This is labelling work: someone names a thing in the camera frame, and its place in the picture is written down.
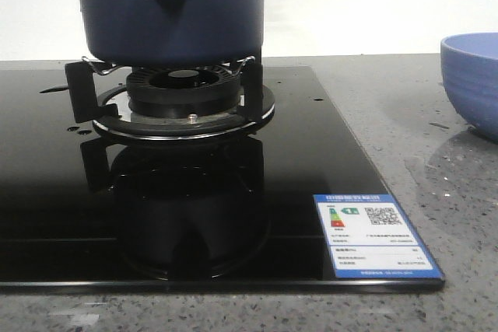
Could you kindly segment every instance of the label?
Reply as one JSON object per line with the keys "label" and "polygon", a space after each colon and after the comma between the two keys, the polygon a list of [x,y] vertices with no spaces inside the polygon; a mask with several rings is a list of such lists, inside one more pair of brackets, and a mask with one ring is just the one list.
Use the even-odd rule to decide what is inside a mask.
{"label": "label", "polygon": [[314,195],[337,278],[442,278],[390,194]]}

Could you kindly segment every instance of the blue bowl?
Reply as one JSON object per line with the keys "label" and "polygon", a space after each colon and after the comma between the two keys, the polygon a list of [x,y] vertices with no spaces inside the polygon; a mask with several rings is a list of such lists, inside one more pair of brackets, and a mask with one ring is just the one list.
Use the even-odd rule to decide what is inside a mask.
{"label": "blue bowl", "polygon": [[443,39],[441,71],[455,110],[480,133],[498,142],[498,33]]}

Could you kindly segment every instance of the speckled countertop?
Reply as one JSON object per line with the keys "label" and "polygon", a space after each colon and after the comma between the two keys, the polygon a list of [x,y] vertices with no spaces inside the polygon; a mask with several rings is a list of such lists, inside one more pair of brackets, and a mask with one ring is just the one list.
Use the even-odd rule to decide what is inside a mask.
{"label": "speckled countertop", "polygon": [[439,56],[265,63],[313,68],[446,273],[445,289],[425,295],[0,295],[0,330],[498,328],[498,145],[469,131],[448,103]]}

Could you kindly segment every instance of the black glass cooktop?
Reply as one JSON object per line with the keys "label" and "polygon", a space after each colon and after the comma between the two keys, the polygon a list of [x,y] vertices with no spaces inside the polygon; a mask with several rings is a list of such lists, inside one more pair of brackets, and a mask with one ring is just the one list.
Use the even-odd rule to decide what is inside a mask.
{"label": "black glass cooktop", "polygon": [[314,194],[388,189],[310,68],[266,68],[265,85],[275,116],[256,133],[121,145],[74,123],[62,67],[0,72],[1,290],[441,288],[335,277]]}

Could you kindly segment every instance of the qr code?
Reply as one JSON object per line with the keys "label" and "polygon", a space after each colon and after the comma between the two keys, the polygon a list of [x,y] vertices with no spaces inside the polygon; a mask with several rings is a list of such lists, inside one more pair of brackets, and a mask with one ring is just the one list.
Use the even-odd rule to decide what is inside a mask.
{"label": "qr code", "polygon": [[373,225],[401,225],[393,208],[365,208],[365,211]]}

